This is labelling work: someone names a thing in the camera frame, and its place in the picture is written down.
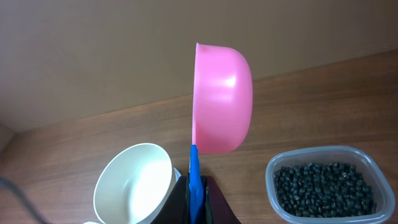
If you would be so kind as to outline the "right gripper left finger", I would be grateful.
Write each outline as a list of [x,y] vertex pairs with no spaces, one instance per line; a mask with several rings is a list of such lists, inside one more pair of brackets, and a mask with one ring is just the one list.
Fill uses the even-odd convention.
[[189,224],[187,176],[181,176],[151,224]]

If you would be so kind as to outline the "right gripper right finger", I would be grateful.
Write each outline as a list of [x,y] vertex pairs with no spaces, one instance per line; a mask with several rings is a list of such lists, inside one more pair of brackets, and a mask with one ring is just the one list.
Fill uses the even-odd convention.
[[212,176],[204,176],[206,224],[241,224]]

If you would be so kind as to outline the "pink scoop blue handle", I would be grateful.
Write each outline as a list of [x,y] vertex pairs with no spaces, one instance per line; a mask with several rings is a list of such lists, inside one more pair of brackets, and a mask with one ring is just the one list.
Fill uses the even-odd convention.
[[246,59],[229,47],[197,44],[189,168],[190,223],[204,207],[200,154],[225,154],[244,141],[252,115],[252,76]]

